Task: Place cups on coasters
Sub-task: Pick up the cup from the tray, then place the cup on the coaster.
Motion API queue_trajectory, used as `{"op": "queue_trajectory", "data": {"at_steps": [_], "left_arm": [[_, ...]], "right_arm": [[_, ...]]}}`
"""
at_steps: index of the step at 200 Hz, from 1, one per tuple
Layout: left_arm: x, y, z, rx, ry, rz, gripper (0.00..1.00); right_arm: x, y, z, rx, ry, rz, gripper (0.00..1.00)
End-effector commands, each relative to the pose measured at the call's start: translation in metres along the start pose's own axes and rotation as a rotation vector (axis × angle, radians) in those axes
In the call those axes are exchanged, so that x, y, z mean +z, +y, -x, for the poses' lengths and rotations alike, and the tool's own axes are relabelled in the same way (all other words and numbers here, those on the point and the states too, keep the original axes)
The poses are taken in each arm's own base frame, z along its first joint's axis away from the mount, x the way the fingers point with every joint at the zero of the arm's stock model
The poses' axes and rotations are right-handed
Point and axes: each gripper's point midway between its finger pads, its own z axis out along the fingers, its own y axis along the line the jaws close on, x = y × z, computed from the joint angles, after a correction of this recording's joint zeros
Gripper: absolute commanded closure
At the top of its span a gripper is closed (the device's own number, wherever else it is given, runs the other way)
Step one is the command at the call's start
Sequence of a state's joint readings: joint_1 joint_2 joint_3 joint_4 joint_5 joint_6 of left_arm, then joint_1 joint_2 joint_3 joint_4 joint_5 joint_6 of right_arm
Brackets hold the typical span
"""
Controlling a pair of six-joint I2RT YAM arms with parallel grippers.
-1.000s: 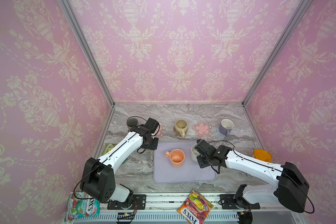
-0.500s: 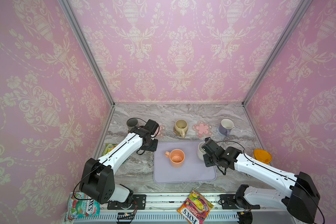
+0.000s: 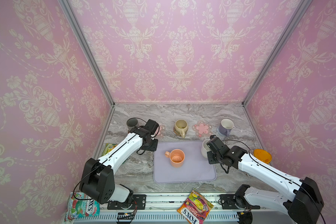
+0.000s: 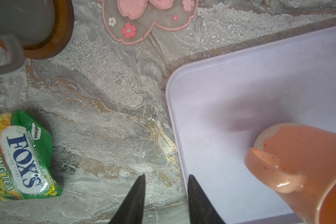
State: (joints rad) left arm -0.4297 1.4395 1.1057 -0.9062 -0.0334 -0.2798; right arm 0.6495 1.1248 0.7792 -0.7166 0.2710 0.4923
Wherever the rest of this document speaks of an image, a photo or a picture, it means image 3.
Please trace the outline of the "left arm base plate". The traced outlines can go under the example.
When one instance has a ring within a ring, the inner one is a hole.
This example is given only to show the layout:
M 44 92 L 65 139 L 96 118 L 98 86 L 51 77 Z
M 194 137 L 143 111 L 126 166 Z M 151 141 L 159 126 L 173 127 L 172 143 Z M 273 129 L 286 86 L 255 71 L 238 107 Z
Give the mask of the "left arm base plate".
M 147 195 L 145 194 L 133 194 L 129 196 L 126 201 L 109 201 L 108 210 L 144 210 L 146 207 Z

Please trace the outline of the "white speckled mug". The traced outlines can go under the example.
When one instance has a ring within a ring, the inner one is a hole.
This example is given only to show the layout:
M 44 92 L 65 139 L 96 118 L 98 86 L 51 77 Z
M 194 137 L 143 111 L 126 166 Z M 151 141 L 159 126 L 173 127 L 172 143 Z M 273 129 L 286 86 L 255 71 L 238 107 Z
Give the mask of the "white speckled mug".
M 210 151 L 210 148 L 209 146 L 207 145 L 207 143 L 209 142 L 210 140 L 207 139 L 207 140 L 204 140 L 203 143 L 202 143 L 202 147 L 201 147 L 201 154 L 204 158 L 207 159 L 207 153 Z

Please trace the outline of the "beige yellow mug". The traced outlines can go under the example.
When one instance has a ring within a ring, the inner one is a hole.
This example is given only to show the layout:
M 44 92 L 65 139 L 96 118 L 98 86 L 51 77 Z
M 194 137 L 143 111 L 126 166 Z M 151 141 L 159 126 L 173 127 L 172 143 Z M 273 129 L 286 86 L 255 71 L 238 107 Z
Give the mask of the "beige yellow mug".
M 176 135 L 184 139 L 186 137 L 187 131 L 188 131 L 187 121 L 180 119 L 175 122 L 174 133 Z

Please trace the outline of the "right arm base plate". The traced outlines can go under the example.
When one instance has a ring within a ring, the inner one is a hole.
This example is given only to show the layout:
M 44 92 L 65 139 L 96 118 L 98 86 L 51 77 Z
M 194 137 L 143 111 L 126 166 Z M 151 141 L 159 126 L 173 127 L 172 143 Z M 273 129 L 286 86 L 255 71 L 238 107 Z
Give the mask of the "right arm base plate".
M 219 195 L 218 204 L 223 210 L 259 210 L 260 206 L 249 204 L 243 196 L 235 196 L 234 194 Z

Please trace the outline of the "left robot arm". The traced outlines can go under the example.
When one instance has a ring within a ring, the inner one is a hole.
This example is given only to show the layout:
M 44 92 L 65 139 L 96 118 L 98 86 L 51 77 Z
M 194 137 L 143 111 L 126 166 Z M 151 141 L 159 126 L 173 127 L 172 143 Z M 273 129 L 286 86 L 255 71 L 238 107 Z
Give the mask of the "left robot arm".
M 115 202 L 122 207 L 130 207 L 133 191 L 115 184 L 114 175 L 132 153 L 157 150 L 158 140 L 155 136 L 159 129 L 157 123 L 132 128 L 112 151 L 98 159 L 90 158 L 85 163 L 81 181 L 77 184 L 79 190 L 99 204 Z

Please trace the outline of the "peach pink mug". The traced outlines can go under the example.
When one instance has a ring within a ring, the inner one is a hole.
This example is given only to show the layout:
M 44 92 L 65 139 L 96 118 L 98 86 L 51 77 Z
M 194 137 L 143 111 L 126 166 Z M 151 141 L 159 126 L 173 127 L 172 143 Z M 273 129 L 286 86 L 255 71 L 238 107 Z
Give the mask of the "peach pink mug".
M 183 166 L 185 160 L 185 153 L 180 149 L 174 149 L 171 152 L 166 151 L 165 156 L 170 159 L 170 164 L 174 168 Z

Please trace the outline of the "lavender mug white inside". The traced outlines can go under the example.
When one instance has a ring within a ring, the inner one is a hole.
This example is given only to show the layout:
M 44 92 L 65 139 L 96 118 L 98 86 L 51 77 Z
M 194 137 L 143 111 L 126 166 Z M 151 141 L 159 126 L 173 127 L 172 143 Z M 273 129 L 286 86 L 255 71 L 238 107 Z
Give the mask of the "lavender mug white inside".
M 219 134 L 223 136 L 229 136 L 232 129 L 234 128 L 234 123 L 230 119 L 223 119 L 217 128 Z

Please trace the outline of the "grey green mug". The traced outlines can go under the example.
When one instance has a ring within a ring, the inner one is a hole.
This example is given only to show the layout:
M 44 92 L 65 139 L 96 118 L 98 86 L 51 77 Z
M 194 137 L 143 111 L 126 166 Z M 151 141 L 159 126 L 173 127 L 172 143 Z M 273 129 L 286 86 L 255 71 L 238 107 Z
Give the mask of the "grey green mug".
M 139 127 L 139 121 L 137 118 L 130 118 L 126 122 L 128 132 L 130 132 L 133 128 Z

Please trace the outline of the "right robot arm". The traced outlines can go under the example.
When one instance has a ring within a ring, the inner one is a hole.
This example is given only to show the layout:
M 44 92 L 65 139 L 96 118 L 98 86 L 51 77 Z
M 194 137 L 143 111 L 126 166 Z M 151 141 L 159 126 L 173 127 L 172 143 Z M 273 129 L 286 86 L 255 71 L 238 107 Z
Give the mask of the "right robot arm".
M 323 217 L 324 201 L 313 179 L 300 179 L 284 173 L 239 146 L 228 147 L 216 135 L 210 136 L 207 146 L 210 149 L 207 153 L 209 164 L 219 164 L 225 173 L 230 168 L 246 172 L 275 190 L 266 191 L 243 184 L 229 198 L 220 196 L 219 203 L 223 208 L 230 203 L 247 210 L 265 207 L 288 215 L 297 224 L 316 224 Z

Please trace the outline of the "pink flower coaster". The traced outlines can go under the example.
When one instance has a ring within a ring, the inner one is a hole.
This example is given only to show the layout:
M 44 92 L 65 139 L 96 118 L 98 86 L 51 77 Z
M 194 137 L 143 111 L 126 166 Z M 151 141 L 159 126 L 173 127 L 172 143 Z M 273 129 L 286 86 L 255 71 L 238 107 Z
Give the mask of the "pink flower coaster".
M 157 138 L 163 137 L 164 132 L 165 132 L 165 126 L 159 125 L 159 128 L 156 131 L 156 137 Z
M 198 138 L 210 137 L 213 135 L 212 126 L 204 123 L 203 121 L 198 122 L 192 126 L 192 130 Z

